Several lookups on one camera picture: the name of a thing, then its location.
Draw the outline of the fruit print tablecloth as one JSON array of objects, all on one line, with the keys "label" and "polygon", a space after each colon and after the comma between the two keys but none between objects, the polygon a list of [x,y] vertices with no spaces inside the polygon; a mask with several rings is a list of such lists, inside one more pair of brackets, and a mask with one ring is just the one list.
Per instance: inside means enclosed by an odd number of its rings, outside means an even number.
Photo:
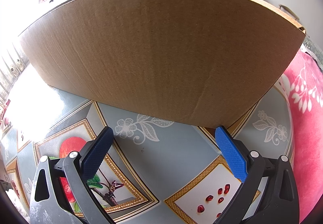
[{"label": "fruit print tablecloth", "polygon": [[1,154],[12,197],[24,218],[36,164],[58,157],[112,126],[117,139],[94,177],[96,198],[109,183],[116,205],[103,207],[116,221],[212,223],[238,189],[212,129],[163,122],[87,100],[45,84],[33,68],[1,72]]}]

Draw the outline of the brown cardboard box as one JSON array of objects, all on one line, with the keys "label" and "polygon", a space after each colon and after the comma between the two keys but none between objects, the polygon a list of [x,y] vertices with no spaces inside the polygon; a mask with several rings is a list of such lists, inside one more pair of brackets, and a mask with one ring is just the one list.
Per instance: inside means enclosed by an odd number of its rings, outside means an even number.
[{"label": "brown cardboard box", "polygon": [[305,35],[264,0],[69,0],[18,43],[50,86],[215,128],[232,125],[268,92]]}]

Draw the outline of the pink floral blanket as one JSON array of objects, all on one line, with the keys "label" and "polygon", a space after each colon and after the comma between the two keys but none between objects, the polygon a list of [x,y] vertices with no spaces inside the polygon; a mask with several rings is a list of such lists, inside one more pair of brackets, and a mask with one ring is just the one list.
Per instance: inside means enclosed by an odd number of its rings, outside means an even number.
[{"label": "pink floral blanket", "polygon": [[322,196],[322,72],[299,50],[282,80],[294,127],[294,175],[303,221]]}]

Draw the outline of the grey lace pillow cover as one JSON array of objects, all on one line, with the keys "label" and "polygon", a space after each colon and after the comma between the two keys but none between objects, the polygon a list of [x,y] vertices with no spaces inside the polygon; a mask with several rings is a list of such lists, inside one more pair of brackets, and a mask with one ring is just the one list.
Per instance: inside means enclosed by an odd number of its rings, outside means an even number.
[{"label": "grey lace pillow cover", "polygon": [[323,72],[323,52],[322,49],[316,45],[310,36],[306,35],[301,45],[301,51],[309,54],[315,60],[321,72]]}]

